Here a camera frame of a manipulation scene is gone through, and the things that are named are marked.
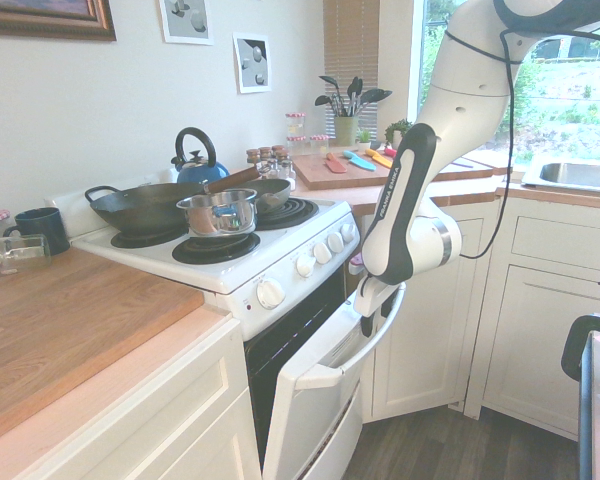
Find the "window blind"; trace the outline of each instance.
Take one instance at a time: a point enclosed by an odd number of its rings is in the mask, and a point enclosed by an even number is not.
[[[378,34],[380,0],[324,0],[324,68],[335,78],[347,102],[347,87],[354,77],[362,78],[362,91],[378,87]],[[336,93],[325,82],[325,94]],[[333,111],[327,105],[327,134],[335,136]],[[359,127],[377,132],[377,104],[367,106],[359,115]]]

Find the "frying pan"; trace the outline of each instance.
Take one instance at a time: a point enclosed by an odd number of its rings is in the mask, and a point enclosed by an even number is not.
[[[187,225],[176,203],[194,195],[218,193],[248,180],[258,178],[257,167],[229,175],[208,184],[163,183],[144,185],[129,190],[100,186],[84,193],[91,208],[109,225],[128,236],[148,236],[169,232]],[[96,200],[91,195],[101,190],[113,193]]]
[[[291,193],[291,183],[288,180],[276,178],[253,180],[243,183],[239,188],[250,188],[257,192],[256,211],[259,214],[267,213],[284,205]]]

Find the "oven door handle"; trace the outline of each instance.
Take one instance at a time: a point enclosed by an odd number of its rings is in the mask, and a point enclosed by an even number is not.
[[[310,390],[314,388],[326,388],[326,387],[335,387],[342,381],[346,373],[362,362],[367,355],[369,355],[374,348],[378,345],[378,342],[384,338],[386,333],[391,328],[400,305],[402,305],[402,300],[404,298],[404,292],[406,289],[405,283],[401,283],[398,287],[396,296],[393,301],[393,305],[391,307],[391,311],[389,315],[387,315],[387,320],[384,322],[382,327],[378,330],[378,332],[373,336],[373,338],[367,342],[353,357],[347,360],[345,363],[340,365],[339,367],[327,367],[325,365],[320,365],[319,363],[311,367],[304,373],[301,377],[296,381],[296,390]]]

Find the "framed picture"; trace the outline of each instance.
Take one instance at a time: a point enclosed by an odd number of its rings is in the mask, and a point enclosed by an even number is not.
[[[240,93],[271,90],[271,50],[264,35],[234,33]]]
[[[207,0],[158,0],[164,41],[213,45]]]
[[[109,0],[0,0],[0,35],[116,39]]]

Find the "sink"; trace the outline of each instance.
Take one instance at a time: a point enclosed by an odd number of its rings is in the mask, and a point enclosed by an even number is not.
[[[600,162],[533,162],[522,183],[600,192]]]

